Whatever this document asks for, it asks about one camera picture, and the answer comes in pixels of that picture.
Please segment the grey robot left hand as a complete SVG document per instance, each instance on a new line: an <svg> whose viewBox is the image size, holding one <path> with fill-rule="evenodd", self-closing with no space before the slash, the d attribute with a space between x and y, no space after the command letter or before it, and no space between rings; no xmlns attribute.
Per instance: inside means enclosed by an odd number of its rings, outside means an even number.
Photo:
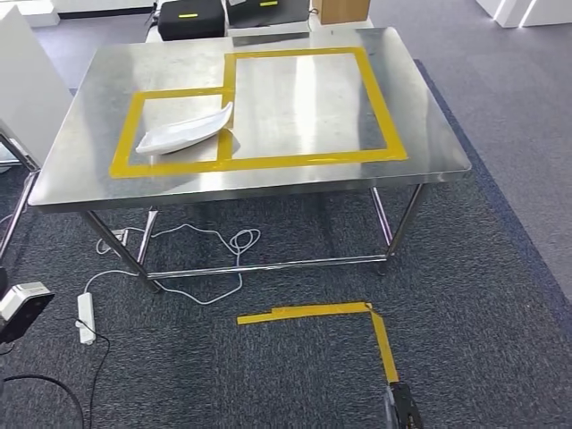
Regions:
<svg viewBox="0 0 572 429"><path fill-rule="evenodd" d="M423 419L410 386L404 382L392 382L385 394L386 428L423 429Z"/></svg>

